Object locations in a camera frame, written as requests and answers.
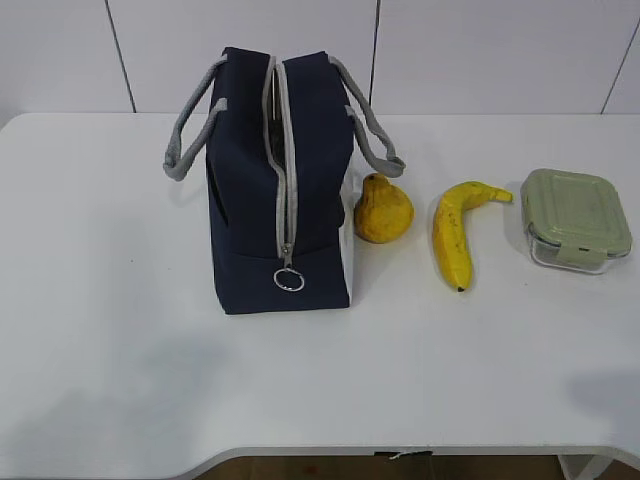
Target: green lid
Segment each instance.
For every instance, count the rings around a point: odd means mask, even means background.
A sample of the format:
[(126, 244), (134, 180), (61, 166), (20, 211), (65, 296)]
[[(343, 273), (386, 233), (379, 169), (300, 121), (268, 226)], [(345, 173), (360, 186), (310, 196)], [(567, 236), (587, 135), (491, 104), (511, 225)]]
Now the green lid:
[(523, 220), (558, 258), (592, 264), (631, 250), (631, 232), (616, 189), (582, 173), (540, 169), (522, 185)]

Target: white tile wall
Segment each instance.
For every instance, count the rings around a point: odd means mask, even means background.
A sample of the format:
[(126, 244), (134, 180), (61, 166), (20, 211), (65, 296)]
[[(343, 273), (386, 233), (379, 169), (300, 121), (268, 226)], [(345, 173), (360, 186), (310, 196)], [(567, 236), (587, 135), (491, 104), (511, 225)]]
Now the white tile wall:
[(605, 113), (640, 113), (640, 32), (636, 33)]
[(639, 16), (638, 0), (383, 0), (374, 108), (600, 112)]
[[(369, 86), (375, 0), (111, 0), (140, 111), (177, 111), (226, 45), (337, 54)], [(382, 0), (379, 113), (596, 113), (640, 0)], [(0, 0), (0, 128), (131, 111), (104, 0)], [(607, 113), (640, 113), (640, 35)]]
[(0, 127), (51, 111), (131, 111), (103, 0), (0, 1)]
[[(182, 108), (225, 46), (279, 57), (326, 50), (368, 90), (375, 0), (111, 0), (138, 111)], [(199, 111), (206, 111), (202, 102)]]

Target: gray zipper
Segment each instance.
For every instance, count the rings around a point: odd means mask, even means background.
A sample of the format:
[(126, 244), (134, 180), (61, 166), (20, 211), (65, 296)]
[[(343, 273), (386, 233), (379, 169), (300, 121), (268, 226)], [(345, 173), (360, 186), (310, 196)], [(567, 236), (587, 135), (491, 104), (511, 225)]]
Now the gray zipper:
[[(264, 118), (264, 141), (269, 165), (278, 176), (276, 194), (276, 245), (278, 257), (283, 259), (283, 268), (276, 270), (273, 280), (278, 287), (288, 292), (297, 292), (304, 288), (304, 277), (293, 268), (293, 250), (295, 248), (298, 225), (298, 177), (296, 173), (295, 144), (293, 125), (289, 107), (289, 89), (286, 69), (283, 64), (276, 65), (271, 57), (262, 94)], [(283, 148), (271, 142), (269, 126), (277, 124), (282, 130)], [(280, 278), (283, 273), (297, 277), (297, 285), (289, 286)]]

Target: lunch bag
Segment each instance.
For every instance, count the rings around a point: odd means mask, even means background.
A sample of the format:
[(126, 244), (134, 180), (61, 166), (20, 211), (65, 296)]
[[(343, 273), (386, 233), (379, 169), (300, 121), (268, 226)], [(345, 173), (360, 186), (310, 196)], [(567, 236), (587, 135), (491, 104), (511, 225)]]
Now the lunch bag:
[[(182, 155), (182, 129), (214, 78), (209, 115)], [(385, 159), (371, 151), (343, 83)], [(182, 180), (206, 144), (214, 283), (226, 313), (350, 305), (354, 133), (375, 170), (402, 174), (362, 92), (326, 53), (276, 63), (226, 48), (209, 69), (178, 117), (164, 170)]]

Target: bag handle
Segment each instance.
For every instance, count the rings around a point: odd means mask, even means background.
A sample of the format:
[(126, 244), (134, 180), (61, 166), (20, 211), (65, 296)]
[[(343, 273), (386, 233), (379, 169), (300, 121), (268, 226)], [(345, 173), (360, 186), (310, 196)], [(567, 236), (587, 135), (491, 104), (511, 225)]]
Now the bag handle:
[(198, 86), (196, 87), (195, 92), (191, 95), (191, 98), (187, 101), (187, 104), (184, 106), (180, 115), (178, 115), (178, 119), (173, 127), (173, 131), (171, 133), (171, 139), (169, 140), (169, 145), (167, 146), (167, 151), (164, 155), (164, 168), (165, 173), (169, 178), (172, 178), (176, 181), (181, 181), (187, 175), (187, 172), (193, 165), (193, 161), (196, 158), (196, 155), (202, 150), (202, 147), (207, 143), (207, 140), (211, 136), (213, 132), (213, 128), (216, 124), (216, 117), (218, 113), (224, 112), (227, 109), (227, 99), (219, 98), (214, 107), (209, 112), (209, 116), (207, 117), (202, 130), (193, 141), (191, 146), (187, 148), (187, 151), (182, 155), (182, 130), (191, 117), (193, 110), (195, 110), (196, 105), (200, 102), (204, 94), (207, 92), (213, 80), (216, 78), (216, 74), (218, 73), (218, 68), (220, 65), (227, 61), (227, 55), (224, 54), (218, 61), (216, 61), (203, 79), (200, 81)]
[(364, 130), (364, 126), (362, 122), (356, 115), (355, 110), (350, 105), (345, 105), (347, 110), (347, 115), (350, 116), (355, 124), (355, 134), (356, 141), (360, 146), (360, 150), (362, 151), (362, 155), (365, 160), (374, 170), (382, 173), (387, 177), (399, 177), (404, 172), (405, 163), (396, 155), (396, 148), (393, 145), (393, 142), (387, 135), (387, 132), (384, 131), (382, 126), (378, 123), (375, 114), (373, 113), (373, 109), (367, 102), (364, 97), (362, 91), (358, 87), (358, 84), (355, 82), (347, 68), (342, 64), (340, 60), (335, 57), (329, 56), (329, 63), (336, 67), (340, 77), (342, 78), (342, 82), (349, 89), (351, 94), (355, 97), (362, 112), (364, 113), (365, 122), (367, 123), (367, 127), (369, 131), (373, 133), (380, 142), (387, 149), (386, 158), (377, 157), (373, 150), (371, 150), (371, 146), (369, 145), (369, 140), (367, 139), (367, 134)]

